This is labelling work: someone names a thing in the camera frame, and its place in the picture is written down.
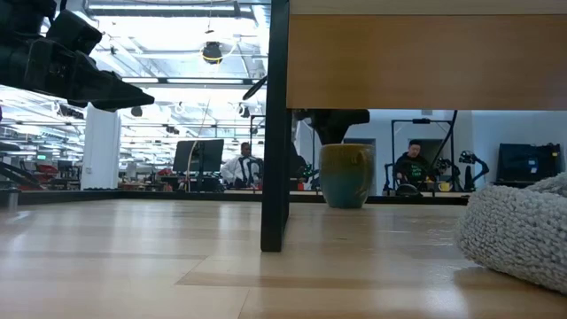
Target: black table leg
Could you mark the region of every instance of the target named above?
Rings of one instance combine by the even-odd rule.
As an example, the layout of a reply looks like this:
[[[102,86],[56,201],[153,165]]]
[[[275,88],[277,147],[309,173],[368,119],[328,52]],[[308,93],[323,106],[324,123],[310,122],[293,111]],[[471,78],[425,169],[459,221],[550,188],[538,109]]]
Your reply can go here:
[[[266,141],[260,246],[281,252],[289,213],[291,111],[286,108],[289,0],[273,0],[269,34]]]

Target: white shirt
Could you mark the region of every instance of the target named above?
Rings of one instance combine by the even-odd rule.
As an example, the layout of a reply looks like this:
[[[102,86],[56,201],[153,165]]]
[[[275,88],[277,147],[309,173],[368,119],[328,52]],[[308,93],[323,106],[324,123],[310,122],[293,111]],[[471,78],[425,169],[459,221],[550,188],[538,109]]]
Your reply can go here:
[[[234,159],[229,160],[221,167],[221,175],[222,178],[227,181],[227,183],[234,183],[237,178],[244,180],[244,176],[242,174],[242,166],[245,168],[246,178],[250,176],[250,172],[248,169],[248,163],[250,160],[256,160],[254,157],[250,156],[245,158],[242,161],[242,166],[240,165],[240,159],[244,156],[239,155],[236,156]],[[254,178],[255,182],[258,182],[258,173],[260,172],[260,167],[256,163],[252,163],[252,177]]]

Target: white pillar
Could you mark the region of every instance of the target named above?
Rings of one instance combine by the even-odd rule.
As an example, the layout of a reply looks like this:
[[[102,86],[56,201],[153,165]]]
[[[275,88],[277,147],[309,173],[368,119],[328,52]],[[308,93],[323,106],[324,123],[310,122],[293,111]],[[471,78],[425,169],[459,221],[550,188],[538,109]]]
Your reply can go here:
[[[87,107],[81,189],[118,187],[120,115]]]

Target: wooden floor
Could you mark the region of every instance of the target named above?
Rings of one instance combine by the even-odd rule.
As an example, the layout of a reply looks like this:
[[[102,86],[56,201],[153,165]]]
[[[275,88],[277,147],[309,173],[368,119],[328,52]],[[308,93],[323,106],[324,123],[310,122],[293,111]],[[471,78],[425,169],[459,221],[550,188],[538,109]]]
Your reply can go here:
[[[109,200],[0,213],[0,318],[567,318],[567,298],[462,259],[463,207]]]

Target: knitted cushion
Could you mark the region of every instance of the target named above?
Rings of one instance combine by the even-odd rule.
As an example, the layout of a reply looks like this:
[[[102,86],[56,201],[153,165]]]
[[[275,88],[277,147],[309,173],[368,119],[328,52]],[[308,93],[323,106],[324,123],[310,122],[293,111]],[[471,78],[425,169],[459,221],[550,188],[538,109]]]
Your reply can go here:
[[[567,174],[474,193],[455,234],[467,259],[567,294]]]

